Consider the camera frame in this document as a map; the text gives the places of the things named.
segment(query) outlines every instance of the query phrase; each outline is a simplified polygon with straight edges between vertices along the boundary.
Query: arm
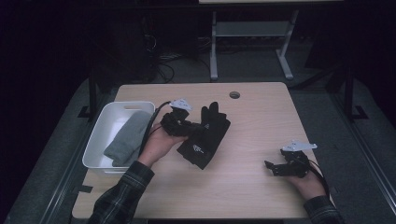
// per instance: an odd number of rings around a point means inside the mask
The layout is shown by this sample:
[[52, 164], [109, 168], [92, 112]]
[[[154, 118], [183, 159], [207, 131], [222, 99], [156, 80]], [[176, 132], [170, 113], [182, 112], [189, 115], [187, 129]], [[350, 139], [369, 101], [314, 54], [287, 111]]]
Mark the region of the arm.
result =
[[345, 223], [338, 210], [334, 207], [326, 192], [314, 173], [299, 178], [285, 177], [305, 199], [304, 208], [313, 224]]
[[140, 157], [120, 179], [119, 183], [105, 192], [95, 203], [88, 223], [127, 223], [134, 217], [146, 186], [154, 173], [152, 164], [165, 156], [172, 146], [186, 137], [169, 136], [160, 124], [154, 125]]

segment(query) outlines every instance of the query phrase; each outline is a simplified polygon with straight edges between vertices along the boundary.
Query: table leg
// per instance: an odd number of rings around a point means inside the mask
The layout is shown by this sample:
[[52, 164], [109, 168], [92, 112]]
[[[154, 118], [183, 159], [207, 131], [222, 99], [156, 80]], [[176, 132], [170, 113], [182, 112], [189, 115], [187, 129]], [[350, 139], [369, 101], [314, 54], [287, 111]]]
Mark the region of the table leg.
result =
[[293, 79], [293, 74], [290, 71], [289, 64], [288, 64], [288, 61], [286, 60], [285, 55], [286, 55], [286, 51], [289, 46], [291, 35], [293, 34], [293, 30], [294, 30], [295, 22], [297, 21], [298, 13], [299, 13], [299, 10], [293, 11], [289, 25], [288, 25], [288, 29], [285, 34], [285, 42], [281, 49], [276, 50], [276, 56], [279, 59], [280, 65], [282, 66], [282, 69], [283, 69], [283, 73], [285, 74], [285, 77], [287, 79]]
[[216, 58], [216, 12], [212, 19], [212, 50], [210, 51], [210, 80], [218, 80], [218, 61]]

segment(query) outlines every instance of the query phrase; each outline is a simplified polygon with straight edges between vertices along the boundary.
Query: person's left hand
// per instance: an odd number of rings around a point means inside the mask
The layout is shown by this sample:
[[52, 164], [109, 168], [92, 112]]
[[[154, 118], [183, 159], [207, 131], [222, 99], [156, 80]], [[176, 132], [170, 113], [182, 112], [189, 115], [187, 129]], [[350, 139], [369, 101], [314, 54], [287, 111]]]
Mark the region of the person's left hand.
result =
[[187, 140], [188, 137], [171, 136], [161, 126], [155, 124], [150, 130], [150, 136], [142, 154], [137, 159], [147, 167], [151, 167], [154, 162], [165, 156], [176, 143]]

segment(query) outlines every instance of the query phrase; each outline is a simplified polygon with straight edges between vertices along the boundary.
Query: small round hole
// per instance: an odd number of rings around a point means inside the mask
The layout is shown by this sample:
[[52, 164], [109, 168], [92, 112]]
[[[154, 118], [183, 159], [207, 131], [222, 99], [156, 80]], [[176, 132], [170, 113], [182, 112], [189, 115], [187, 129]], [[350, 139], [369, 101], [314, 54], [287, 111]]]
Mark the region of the small round hole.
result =
[[239, 92], [237, 91], [232, 91], [230, 92], [230, 97], [233, 99], [238, 99], [239, 97], [241, 97], [241, 94], [239, 94]]

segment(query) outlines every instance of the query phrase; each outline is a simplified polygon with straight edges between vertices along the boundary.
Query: white tag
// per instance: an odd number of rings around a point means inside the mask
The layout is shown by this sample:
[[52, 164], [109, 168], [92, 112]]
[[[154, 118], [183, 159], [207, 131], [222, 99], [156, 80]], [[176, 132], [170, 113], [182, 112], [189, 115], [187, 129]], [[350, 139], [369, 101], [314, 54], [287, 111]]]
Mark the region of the white tag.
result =
[[187, 103], [186, 99], [172, 101], [169, 105], [180, 109], [192, 110], [192, 106]]
[[317, 144], [310, 143], [302, 143], [297, 140], [292, 140], [291, 144], [285, 147], [282, 147], [284, 151], [302, 151], [307, 149], [317, 148]]

